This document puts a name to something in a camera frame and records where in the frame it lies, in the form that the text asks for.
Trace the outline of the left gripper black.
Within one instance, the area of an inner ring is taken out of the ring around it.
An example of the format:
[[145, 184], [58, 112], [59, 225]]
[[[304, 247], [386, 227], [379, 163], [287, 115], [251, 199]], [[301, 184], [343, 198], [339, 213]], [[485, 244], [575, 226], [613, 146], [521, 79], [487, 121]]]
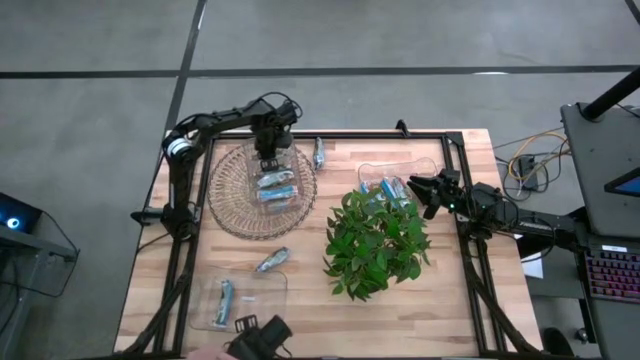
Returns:
[[293, 135], [282, 128], [268, 127], [255, 133], [254, 148], [257, 151], [260, 167], [263, 171], [276, 171], [279, 163], [276, 159], [277, 149], [287, 149], [293, 142]]

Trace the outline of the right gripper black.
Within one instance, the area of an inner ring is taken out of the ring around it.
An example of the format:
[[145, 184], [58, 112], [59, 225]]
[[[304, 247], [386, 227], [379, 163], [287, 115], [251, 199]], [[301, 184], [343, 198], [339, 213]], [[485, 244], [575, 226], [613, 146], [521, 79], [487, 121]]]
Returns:
[[425, 219], [433, 219], [440, 206], [450, 213], [459, 210], [463, 199], [460, 176], [458, 170], [442, 169], [436, 177], [409, 177], [407, 185], [413, 193], [416, 196], [427, 196], [423, 201]]

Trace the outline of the silver blue granola bar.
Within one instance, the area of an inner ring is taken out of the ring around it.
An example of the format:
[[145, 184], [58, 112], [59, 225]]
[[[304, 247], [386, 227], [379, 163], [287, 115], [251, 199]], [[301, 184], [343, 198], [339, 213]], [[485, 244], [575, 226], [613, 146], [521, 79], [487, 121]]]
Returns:
[[298, 194], [297, 187], [294, 185], [287, 185], [273, 189], [262, 189], [257, 191], [257, 199], [260, 202], [290, 199], [296, 197]]
[[288, 260], [291, 250], [281, 247], [267, 256], [255, 269], [256, 272], [267, 272]]

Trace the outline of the clear plastic bin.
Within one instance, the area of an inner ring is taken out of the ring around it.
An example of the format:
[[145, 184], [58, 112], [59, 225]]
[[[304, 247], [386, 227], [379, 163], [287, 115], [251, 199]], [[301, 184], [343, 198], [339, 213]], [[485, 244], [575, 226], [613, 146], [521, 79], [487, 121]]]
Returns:
[[380, 182], [383, 178], [387, 178], [393, 185], [393, 188], [397, 194], [396, 203], [402, 206], [409, 203], [411, 200], [406, 199], [402, 193], [401, 187], [396, 180], [397, 177], [403, 180], [409, 180], [410, 176], [432, 177], [438, 171], [436, 163], [429, 157], [419, 158], [418, 160], [409, 162], [398, 162], [388, 164], [370, 164], [365, 163], [358, 169], [359, 188], [360, 183], [367, 182], [370, 190], [379, 188], [380, 192], [376, 198], [380, 201], [389, 200], [384, 196], [382, 189], [380, 188]]
[[302, 185], [301, 185], [301, 171], [300, 171], [299, 161], [297, 157], [297, 149], [295, 145], [292, 143], [291, 146], [287, 149], [277, 149], [276, 157], [273, 158], [273, 159], [276, 159], [279, 163], [279, 168], [276, 171], [292, 170], [295, 174], [295, 177], [284, 184], [279, 184], [279, 185], [264, 188], [264, 189], [273, 189], [273, 188], [278, 188], [278, 187], [287, 186], [287, 185], [296, 186], [298, 190], [297, 196], [294, 198], [286, 199], [286, 200], [293, 200], [296, 206], [291, 211], [286, 213], [265, 214], [261, 210], [261, 204], [265, 202], [260, 202], [257, 199], [257, 191], [262, 189], [260, 189], [257, 186], [256, 182], [264, 174], [275, 172], [275, 171], [270, 171], [269, 169], [267, 171], [263, 171], [261, 169], [260, 167], [261, 159], [259, 158], [259, 155], [254, 148], [254, 141], [255, 141], [255, 137], [250, 138], [247, 141], [246, 148], [245, 148], [245, 155], [247, 156], [246, 166], [247, 166], [247, 179], [248, 179], [248, 199], [250, 204], [256, 209], [256, 211], [260, 215], [264, 215], [264, 216], [284, 215], [286, 213], [297, 211], [301, 207], [302, 195], [304, 193], [304, 190], [302, 189]]
[[[229, 323], [216, 328], [216, 315], [221, 293], [221, 281], [231, 280], [234, 297]], [[288, 281], [281, 272], [203, 267], [192, 281], [188, 324], [192, 329], [235, 333], [234, 322], [248, 315], [256, 315], [262, 325], [274, 315], [285, 317]]]

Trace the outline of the round woven placemat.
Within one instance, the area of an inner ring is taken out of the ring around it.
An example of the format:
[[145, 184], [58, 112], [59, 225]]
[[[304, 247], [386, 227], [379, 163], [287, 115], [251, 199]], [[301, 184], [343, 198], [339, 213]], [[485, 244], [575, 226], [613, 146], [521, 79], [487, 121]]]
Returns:
[[301, 224], [311, 212], [317, 196], [314, 165], [296, 148], [304, 190], [301, 207], [284, 215], [260, 215], [248, 199], [247, 141], [226, 152], [217, 162], [209, 177], [208, 205], [218, 225], [236, 237], [248, 240], [277, 238]]

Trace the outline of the black plastic plant pot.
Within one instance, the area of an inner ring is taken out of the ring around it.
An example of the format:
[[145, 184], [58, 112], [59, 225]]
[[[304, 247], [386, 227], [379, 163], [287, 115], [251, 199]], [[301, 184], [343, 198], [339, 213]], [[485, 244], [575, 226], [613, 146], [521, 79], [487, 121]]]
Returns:
[[382, 199], [382, 190], [351, 191], [327, 218], [323, 272], [334, 295], [363, 302], [391, 283], [415, 280], [430, 264], [431, 241], [415, 201]]

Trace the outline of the black power adapter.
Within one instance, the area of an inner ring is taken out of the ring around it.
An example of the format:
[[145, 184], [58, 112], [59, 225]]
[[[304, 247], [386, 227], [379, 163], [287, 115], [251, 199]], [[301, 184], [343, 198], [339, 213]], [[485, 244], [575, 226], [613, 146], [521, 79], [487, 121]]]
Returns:
[[531, 155], [522, 156], [516, 161], [516, 164], [518, 174], [521, 177], [520, 184], [522, 188], [527, 191], [536, 191], [539, 182], [535, 171], [537, 166], [535, 157]]

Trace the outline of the white paper sheet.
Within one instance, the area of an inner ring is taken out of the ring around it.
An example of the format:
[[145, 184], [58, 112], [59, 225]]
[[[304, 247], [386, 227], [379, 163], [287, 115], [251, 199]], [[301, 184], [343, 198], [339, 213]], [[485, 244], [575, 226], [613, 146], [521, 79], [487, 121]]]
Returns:
[[534, 253], [521, 260], [521, 266], [526, 277], [535, 279], [544, 278], [542, 253]]

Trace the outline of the black caster wheel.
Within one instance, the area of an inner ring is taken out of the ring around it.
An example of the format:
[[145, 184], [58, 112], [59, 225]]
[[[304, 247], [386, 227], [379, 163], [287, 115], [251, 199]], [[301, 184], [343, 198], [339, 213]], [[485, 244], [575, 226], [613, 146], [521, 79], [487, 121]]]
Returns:
[[553, 355], [574, 356], [574, 352], [563, 333], [555, 327], [549, 327], [542, 332], [544, 349]]

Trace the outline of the tablet with blue screen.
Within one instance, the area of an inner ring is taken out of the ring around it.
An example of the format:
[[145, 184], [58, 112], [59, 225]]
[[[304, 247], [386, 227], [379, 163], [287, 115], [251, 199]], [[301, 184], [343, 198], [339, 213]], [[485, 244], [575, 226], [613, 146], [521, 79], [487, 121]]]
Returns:
[[640, 197], [640, 167], [637, 167], [604, 185], [607, 193]]

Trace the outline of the backlit black keyboard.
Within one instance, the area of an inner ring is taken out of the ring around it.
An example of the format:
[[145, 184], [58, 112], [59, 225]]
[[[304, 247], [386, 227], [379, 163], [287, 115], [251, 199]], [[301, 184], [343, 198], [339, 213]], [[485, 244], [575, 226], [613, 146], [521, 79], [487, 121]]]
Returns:
[[584, 263], [593, 298], [640, 304], [640, 254], [605, 247], [587, 251]]

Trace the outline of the black pole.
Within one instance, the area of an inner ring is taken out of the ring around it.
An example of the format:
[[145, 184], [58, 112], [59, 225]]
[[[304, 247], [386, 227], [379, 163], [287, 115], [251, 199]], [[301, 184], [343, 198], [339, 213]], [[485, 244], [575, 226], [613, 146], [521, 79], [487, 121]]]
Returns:
[[614, 105], [640, 88], [640, 67], [613, 85], [591, 103], [581, 108], [582, 116], [591, 122], [600, 122], [599, 117]]

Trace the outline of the black desk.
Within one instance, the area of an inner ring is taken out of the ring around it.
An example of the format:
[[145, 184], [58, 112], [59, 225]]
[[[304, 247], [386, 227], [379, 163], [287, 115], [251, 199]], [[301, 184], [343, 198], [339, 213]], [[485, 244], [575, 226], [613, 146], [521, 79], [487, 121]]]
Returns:
[[586, 233], [578, 238], [576, 263], [589, 311], [590, 329], [606, 360], [640, 360], [640, 304], [593, 298], [587, 285], [584, 255], [610, 247], [640, 254], [640, 240], [601, 237]]

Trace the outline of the glass side table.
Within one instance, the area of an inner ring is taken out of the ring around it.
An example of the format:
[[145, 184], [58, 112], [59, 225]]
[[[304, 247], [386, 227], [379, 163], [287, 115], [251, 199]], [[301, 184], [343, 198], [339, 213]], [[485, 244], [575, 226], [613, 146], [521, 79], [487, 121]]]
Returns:
[[61, 296], [79, 257], [53, 217], [29, 232], [21, 226], [18, 217], [0, 222], [0, 360], [16, 353], [34, 297]]

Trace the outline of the black computer with blue light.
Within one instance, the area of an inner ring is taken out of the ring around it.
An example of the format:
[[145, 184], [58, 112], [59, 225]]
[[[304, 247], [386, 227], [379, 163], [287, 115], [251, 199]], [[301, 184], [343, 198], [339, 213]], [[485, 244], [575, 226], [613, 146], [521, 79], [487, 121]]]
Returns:
[[32, 234], [42, 211], [0, 192], [0, 225], [10, 230]]

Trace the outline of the black metal table frame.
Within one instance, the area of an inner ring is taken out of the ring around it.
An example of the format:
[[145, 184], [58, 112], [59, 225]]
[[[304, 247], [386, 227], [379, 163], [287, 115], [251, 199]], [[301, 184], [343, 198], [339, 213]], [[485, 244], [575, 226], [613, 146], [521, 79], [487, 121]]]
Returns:
[[194, 263], [197, 273], [210, 266], [245, 271], [280, 246], [292, 250], [283, 266], [283, 317], [293, 332], [285, 343], [287, 354], [322, 360], [418, 359], [475, 357], [480, 342], [495, 347], [486, 306], [469, 296], [456, 221], [448, 212], [440, 211], [427, 223], [431, 246], [420, 277], [392, 283], [370, 300], [334, 294], [322, 260], [326, 220], [342, 196], [356, 187], [359, 166], [429, 157], [438, 166], [463, 170], [468, 180], [494, 185], [499, 174], [486, 130], [413, 130], [408, 135], [397, 130], [321, 131], [327, 160], [317, 178], [311, 213], [288, 234], [265, 241], [225, 232], [207, 202], [210, 169], [246, 137], [244, 130], [221, 135], [196, 164], [190, 194], [199, 208], [196, 241], [174, 242], [159, 225], [143, 230], [143, 249], [135, 257], [116, 350], [130, 347], [149, 324], [187, 261]]

